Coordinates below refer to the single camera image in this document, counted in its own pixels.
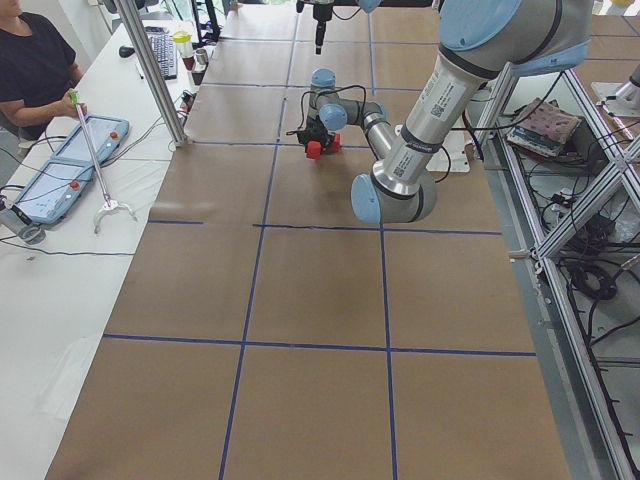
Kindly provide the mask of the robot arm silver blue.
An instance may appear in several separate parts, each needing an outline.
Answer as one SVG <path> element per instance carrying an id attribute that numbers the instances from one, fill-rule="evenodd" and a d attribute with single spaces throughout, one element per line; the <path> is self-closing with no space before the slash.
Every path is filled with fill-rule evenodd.
<path id="1" fill-rule="evenodd" d="M 297 139 L 316 159 L 338 147 L 338 130 L 359 126 L 376 161 L 353 180 L 354 214 L 375 225 L 421 220 L 437 198 L 427 164 L 481 85 L 507 64 L 518 76 L 579 65 L 588 51 L 592 7 L 590 1 L 444 1 L 434 70 L 399 131 L 380 104 L 340 97 L 334 72 L 317 69 Z"/>
<path id="2" fill-rule="evenodd" d="M 381 0 L 355 0 L 355 1 L 342 1 L 342 0 L 311 0 L 311 1 L 298 1 L 296 3 L 296 11 L 301 13 L 306 5 L 312 7 L 312 18 L 316 21 L 314 45 L 315 54 L 320 55 L 324 45 L 324 39 L 326 34 L 327 23 L 330 22 L 334 16 L 335 7 L 354 7 L 359 11 L 363 11 L 367 14 L 371 13 L 374 9 L 381 5 Z"/>

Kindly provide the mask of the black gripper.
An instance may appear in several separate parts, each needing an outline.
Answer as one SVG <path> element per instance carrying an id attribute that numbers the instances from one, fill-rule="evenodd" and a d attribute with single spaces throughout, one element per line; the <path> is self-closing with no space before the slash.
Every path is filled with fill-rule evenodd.
<path id="1" fill-rule="evenodd" d="M 331 5 L 315 4 L 313 6 L 313 18 L 317 21 L 314 40 L 315 53 L 321 54 L 326 33 L 326 22 L 331 20 Z"/>
<path id="2" fill-rule="evenodd" d="M 296 131 L 296 137 L 304 147 L 307 147 L 311 142 L 318 143 L 322 148 L 328 148 L 332 144 L 332 134 L 316 117 L 307 116 L 304 126 Z"/>

